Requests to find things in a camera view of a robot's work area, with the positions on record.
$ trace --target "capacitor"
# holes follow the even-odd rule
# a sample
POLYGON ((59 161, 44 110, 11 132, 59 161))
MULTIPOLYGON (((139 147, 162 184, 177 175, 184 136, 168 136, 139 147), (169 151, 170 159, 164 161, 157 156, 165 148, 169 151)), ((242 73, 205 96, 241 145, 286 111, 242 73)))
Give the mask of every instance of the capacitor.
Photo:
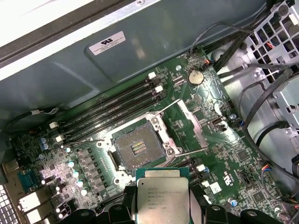
POLYGON ((65 215, 67 215, 67 210, 64 209, 63 211, 61 211, 61 213, 58 215, 59 218, 63 218, 65 215))
POLYGON ((86 196, 88 192, 89 192, 89 189, 88 188, 84 188, 84 189, 81 190, 81 195, 82 196, 86 196))
POLYGON ((201 71, 193 70, 189 73, 187 77, 187 82, 191 86, 198 86, 203 83, 204 79, 204 74, 201 71))
POLYGON ((229 198, 229 199, 228 199, 228 203, 229 203, 232 207, 235 207, 235 206, 238 205, 238 202, 237 202, 235 199, 233 199, 233 198, 229 198))
POLYGON ((65 187, 65 183, 61 183, 58 186, 56 186, 56 191, 61 191, 65 187))
POLYGON ((77 182, 77 186, 78 187, 83 187, 83 185, 85 184, 85 180, 84 179, 81 179, 81 180, 79 180, 78 182, 77 182))
POLYGON ((55 179, 54 176, 50 176, 50 177, 48 177, 48 178, 46 178, 46 179, 43 179, 41 183, 42 183, 42 184, 47 184, 47 183, 53 181, 54 179, 55 179))
POLYGON ((73 177, 78 178, 82 174, 81 170, 76 170, 73 172, 73 177))
POLYGON ((65 151, 66 151, 67 153, 70 153, 70 152, 71 152, 71 148, 67 147, 67 148, 65 148, 65 151))
POLYGON ((44 156, 44 154, 39 154, 39 155, 38 155, 38 158, 39 158, 40 160, 43 160, 43 159, 45 158, 45 156, 44 156))
POLYGON ((62 204, 56 208, 56 212, 59 213, 65 208, 65 204, 62 204))
POLYGON ((73 160, 73 161, 69 161, 69 163, 67 165, 69 168, 73 168, 76 164, 77 164, 77 162, 75 160, 73 160))
POLYGON ((51 144, 48 143, 42 144, 42 149, 43 150, 51 149, 51 144))
POLYGON ((48 139, 47 138, 40 138, 39 142, 42 143, 42 144, 45 144, 45 143, 48 142, 48 139))

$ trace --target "resistor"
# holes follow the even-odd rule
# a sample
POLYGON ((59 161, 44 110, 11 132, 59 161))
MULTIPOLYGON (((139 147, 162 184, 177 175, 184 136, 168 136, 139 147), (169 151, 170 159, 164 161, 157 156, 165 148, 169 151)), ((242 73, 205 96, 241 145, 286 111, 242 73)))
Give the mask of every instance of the resistor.
POLYGON ((284 214, 284 213, 278 213, 277 214, 277 217, 281 220, 281 221, 283 221, 283 222, 288 222, 289 221, 289 217, 286 215, 286 214, 284 214))

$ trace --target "blue capacitor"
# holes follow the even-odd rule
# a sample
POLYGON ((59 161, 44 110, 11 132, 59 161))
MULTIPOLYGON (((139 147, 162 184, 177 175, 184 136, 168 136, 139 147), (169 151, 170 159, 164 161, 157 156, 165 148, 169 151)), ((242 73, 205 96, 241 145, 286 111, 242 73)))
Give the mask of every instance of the blue capacitor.
POLYGON ((228 203, 229 203, 232 207, 235 207, 235 206, 238 205, 238 202, 237 202, 235 199, 233 199, 233 198, 229 198, 229 199, 228 199, 228 203))

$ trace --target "white connector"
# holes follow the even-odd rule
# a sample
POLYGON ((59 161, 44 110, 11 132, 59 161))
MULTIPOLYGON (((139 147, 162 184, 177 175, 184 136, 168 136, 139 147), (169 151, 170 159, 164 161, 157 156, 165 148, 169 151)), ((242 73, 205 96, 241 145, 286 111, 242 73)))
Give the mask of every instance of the white connector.
POLYGON ((58 125, 57 122, 52 122, 52 123, 49 124, 49 126, 50 126, 51 129, 54 129, 54 128, 56 128, 56 127, 59 127, 59 125, 58 125))
POLYGON ((156 91, 156 93, 158 93, 158 92, 161 92, 161 91, 163 91, 163 87, 160 85, 160 86, 157 86, 156 88, 155 88, 155 91, 156 91))
POLYGON ((205 167, 204 164, 201 164, 201 165, 198 165, 198 166, 196 167, 196 169, 197 169, 199 172, 201 172, 201 171, 204 171, 204 170, 206 169, 206 167, 205 167))
POLYGON ((153 78, 155 78, 157 75, 155 74, 155 72, 153 71, 153 72, 151 72, 151 73, 149 73, 149 79, 153 79, 153 78))
POLYGON ((61 135, 59 135, 55 138, 55 140, 57 143, 59 143, 59 142, 62 142, 64 140, 64 138, 61 135))

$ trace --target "black capacitor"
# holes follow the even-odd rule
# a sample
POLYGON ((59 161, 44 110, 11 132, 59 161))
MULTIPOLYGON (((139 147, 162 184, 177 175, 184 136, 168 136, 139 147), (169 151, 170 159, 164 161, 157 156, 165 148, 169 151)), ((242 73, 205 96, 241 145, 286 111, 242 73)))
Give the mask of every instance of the black capacitor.
POLYGON ((56 212, 57 212, 57 213, 61 212, 65 207, 66 207, 66 204, 62 204, 62 205, 58 206, 58 207, 56 208, 56 212))
POLYGON ((53 181, 54 179, 55 179, 55 176, 50 176, 50 177, 47 177, 46 179, 43 179, 43 180, 41 181, 41 183, 42 183, 42 184, 47 184, 47 183, 53 181))
POLYGON ((61 191, 65 187, 65 183, 61 183, 56 187, 56 191, 61 191))
POLYGON ((62 210, 60 214, 58 215, 59 218, 63 218, 65 215, 67 215, 68 211, 66 209, 62 210))

